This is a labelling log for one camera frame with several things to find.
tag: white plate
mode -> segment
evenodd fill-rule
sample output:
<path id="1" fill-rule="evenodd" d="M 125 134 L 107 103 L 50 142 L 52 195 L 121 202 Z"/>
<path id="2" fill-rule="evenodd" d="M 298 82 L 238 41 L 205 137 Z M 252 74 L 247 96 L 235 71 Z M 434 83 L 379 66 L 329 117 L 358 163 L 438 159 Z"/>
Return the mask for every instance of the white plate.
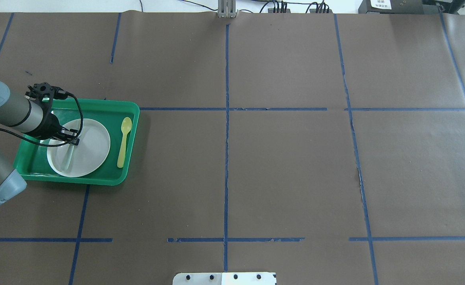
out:
<path id="1" fill-rule="evenodd" d="M 79 119 L 64 125 L 67 129 L 79 129 Z M 61 144 L 51 139 L 49 144 Z M 111 138 L 106 127 L 92 119 L 83 119 L 83 130 L 79 135 L 79 144 L 74 147 L 69 168 L 63 170 L 65 155 L 69 144 L 57 148 L 48 148 L 48 162 L 56 173 L 65 177 L 81 177 L 94 172 L 101 166 L 109 154 Z"/>

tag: yellow spoon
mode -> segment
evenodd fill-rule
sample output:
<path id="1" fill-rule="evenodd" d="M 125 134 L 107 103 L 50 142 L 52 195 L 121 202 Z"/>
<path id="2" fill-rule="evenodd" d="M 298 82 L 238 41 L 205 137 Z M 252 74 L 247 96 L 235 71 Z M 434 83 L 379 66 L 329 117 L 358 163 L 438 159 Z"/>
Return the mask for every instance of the yellow spoon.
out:
<path id="1" fill-rule="evenodd" d="M 118 162 L 116 165 L 118 168 L 122 168 L 125 162 L 125 153 L 127 148 L 127 134 L 132 130 L 132 120 L 129 117 L 125 117 L 122 122 L 122 144 L 120 145 L 120 153 L 118 154 Z"/>

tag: label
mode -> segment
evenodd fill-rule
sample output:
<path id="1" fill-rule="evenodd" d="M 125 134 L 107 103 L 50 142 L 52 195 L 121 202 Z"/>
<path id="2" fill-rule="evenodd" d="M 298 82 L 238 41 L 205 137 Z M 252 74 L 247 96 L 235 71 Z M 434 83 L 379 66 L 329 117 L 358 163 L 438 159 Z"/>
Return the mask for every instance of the label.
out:
<path id="1" fill-rule="evenodd" d="M 370 0 L 373 8 L 391 10 L 391 0 Z"/>

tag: green tray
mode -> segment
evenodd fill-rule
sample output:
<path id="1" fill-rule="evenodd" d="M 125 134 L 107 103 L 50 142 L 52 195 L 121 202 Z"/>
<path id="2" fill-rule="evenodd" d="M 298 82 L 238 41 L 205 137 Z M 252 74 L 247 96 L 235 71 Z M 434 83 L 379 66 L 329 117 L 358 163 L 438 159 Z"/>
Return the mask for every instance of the green tray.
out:
<path id="1" fill-rule="evenodd" d="M 79 99 L 79 104 L 81 105 L 84 118 L 99 121 L 109 132 L 111 148 L 104 164 L 94 172 L 82 177 L 63 177 L 51 169 L 46 156 L 46 147 L 22 141 L 16 154 L 14 167 L 24 179 L 109 186 L 118 185 L 125 180 L 129 171 L 132 146 L 139 121 L 138 105 L 133 102 L 93 99 Z M 79 119 L 79 112 L 74 99 L 54 101 L 53 114 L 57 116 L 61 125 Z M 118 160 L 118 152 L 120 151 L 120 143 L 122 142 L 120 126 L 125 117 L 130 117 L 132 120 L 132 130 L 127 137 L 124 167 L 118 168 L 116 161 Z"/>

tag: blue tape line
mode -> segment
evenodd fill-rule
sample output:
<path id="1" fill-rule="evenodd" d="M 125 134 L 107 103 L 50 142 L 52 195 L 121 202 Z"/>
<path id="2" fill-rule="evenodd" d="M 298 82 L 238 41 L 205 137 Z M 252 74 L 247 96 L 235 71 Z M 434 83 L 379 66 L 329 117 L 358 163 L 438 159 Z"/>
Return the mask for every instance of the blue tape line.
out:
<path id="1" fill-rule="evenodd" d="M 140 107 L 152 111 L 225 111 L 226 108 L 209 107 Z M 229 111 L 327 111 L 328 108 L 229 108 Z"/>
<path id="2" fill-rule="evenodd" d="M 225 111 L 225 108 L 178 108 L 178 107 L 142 107 L 139 110 L 150 110 L 150 111 Z"/>
<path id="3" fill-rule="evenodd" d="M 84 215 L 86 213 L 86 204 L 88 203 L 89 193 L 90 193 L 90 184 L 86 186 L 86 191 L 84 193 L 83 209 L 81 210 L 81 219 L 79 220 L 79 227 L 77 230 L 76 246 L 74 248 L 74 257 L 72 259 L 72 267 L 71 267 L 71 274 L 69 277 L 69 285 L 72 285 L 72 283 L 74 282 L 74 272 L 76 270 L 77 256 L 79 253 L 79 242 L 81 240 L 81 234 L 83 231 Z"/>
<path id="4" fill-rule="evenodd" d="M 0 242 L 76 242 L 77 238 L 65 237 L 0 237 Z M 112 238 L 82 238 L 81 242 L 113 242 Z"/>
<path id="5" fill-rule="evenodd" d="M 395 112 L 405 112 L 405 111 L 435 111 L 435 112 L 462 112 L 465 111 L 465 108 L 352 108 L 352 111 L 395 111 Z"/>
<path id="6" fill-rule="evenodd" d="M 231 108 L 232 111 L 327 111 L 327 108 Z"/>
<path id="7" fill-rule="evenodd" d="M 465 85 L 463 83 L 463 78 L 461 76 L 461 72 L 459 72 L 459 68 L 457 68 L 456 58 L 454 56 L 453 48 L 451 47 L 451 43 L 449 41 L 448 31 L 446 29 L 446 23 L 444 22 L 444 16 L 442 15 L 442 13 L 439 13 L 439 16 L 440 16 L 440 23 L 442 24 L 442 29 L 444 30 L 444 38 L 446 38 L 446 44 L 448 46 L 449 53 L 451 55 L 451 59 L 453 60 L 453 65 L 454 65 L 455 70 L 456 70 L 456 74 L 457 74 L 457 77 L 458 77 L 458 80 L 459 80 L 459 85 L 461 86 L 461 89 L 463 91 L 463 96 L 465 98 Z"/>
<path id="8" fill-rule="evenodd" d="M 425 240 L 465 240 L 465 236 L 383 236 L 372 237 L 373 241 L 425 241 Z M 368 241 L 366 237 L 350 237 L 349 241 Z"/>
<path id="9" fill-rule="evenodd" d="M 122 13 L 118 13 L 118 19 L 116 21 L 116 31 L 114 32 L 113 39 L 113 49 L 111 50 L 111 61 L 109 63 L 113 64 L 114 51 L 116 49 L 116 40 L 118 39 L 118 30 L 120 29 L 120 20 L 122 19 Z"/>
<path id="10" fill-rule="evenodd" d="M 8 25 L 6 27 L 6 30 L 4 31 L 4 36 L 2 37 L 2 40 L 0 42 L 0 51 L 2 50 L 2 47 L 4 46 L 4 42 L 6 41 L 6 37 L 8 36 L 10 24 L 12 23 L 12 18 L 14 18 L 14 13 L 11 13 L 11 16 L 9 18 Z"/>
<path id="11" fill-rule="evenodd" d="M 227 272 L 229 235 L 229 24 L 225 26 L 225 183 L 224 183 L 224 272 Z"/>
<path id="12" fill-rule="evenodd" d="M 343 52 L 341 50 L 341 40 L 340 40 L 340 32 L 339 32 L 339 26 L 338 26 L 338 18 L 336 17 L 336 14 L 333 14 L 333 15 L 334 15 L 334 26 L 336 30 L 336 40 L 338 42 L 338 51 L 340 55 L 341 74 L 343 77 L 343 87 L 345 88 L 345 95 L 347 98 L 347 108 L 349 110 L 348 113 L 349 113 L 349 121 L 350 121 L 351 132 L 352 132 L 352 142 L 354 143 L 354 154 L 356 156 L 356 166 L 357 166 L 358 173 L 359 173 L 361 198 L 363 200 L 364 220 L 366 223 L 366 234 L 368 236 L 368 245 L 370 247 L 370 259 L 372 261 L 374 283 L 375 285 L 379 285 L 379 278 L 377 277 L 377 264 L 375 262 L 374 243 L 372 241 L 372 231 L 370 229 L 370 219 L 368 218 L 368 207 L 366 205 L 366 195 L 364 193 L 363 172 L 361 171 L 361 162 L 359 161 L 359 151 L 358 151 L 358 145 L 356 141 L 356 131 L 354 131 L 354 122 L 352 118 L 352 107 L 351 107 L 351 100 L 349 96 L 349 87 L 347 86 L 347 80 L 345 80 L 345 63 L 343 61 Z"/>
<path id="13" fill-rule="evenodd" d="M 231 237 L 229 242 L 300 242 L 303 237 Z"/>
<path id="14" fill-rule="evenodd" d="M 0 237 L 0 242 L 76 242 L 76 238 Z"/>
<path id="15" fill-rule="evenodd" d="M 183 237 L 183 238 L 168 238 L 168 242 L 223 242 L 222 237 Z"/>
<path id="16" fill-rule="evenodd" d="M 227 242 L 300 242 L 303 237 L 228 237 Z M 223 242 L 221 237 L 168 238 L 168 242 Z"/>
<path id="17" fill-rule="evenodd" d="M 113 242 L 112 238 L 82 238 L 79 242 Z"/>

